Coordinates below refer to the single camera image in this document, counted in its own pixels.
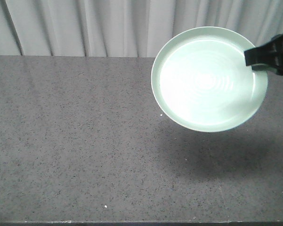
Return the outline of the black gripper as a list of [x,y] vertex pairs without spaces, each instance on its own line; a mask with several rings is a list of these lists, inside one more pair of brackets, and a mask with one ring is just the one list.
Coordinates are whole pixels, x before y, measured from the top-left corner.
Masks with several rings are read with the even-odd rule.
[[283,33],[274,36],[272,41],[275,44],[270,42],[244,51],[245,65],[251,66],[254,71],[269,71],[283,76]]

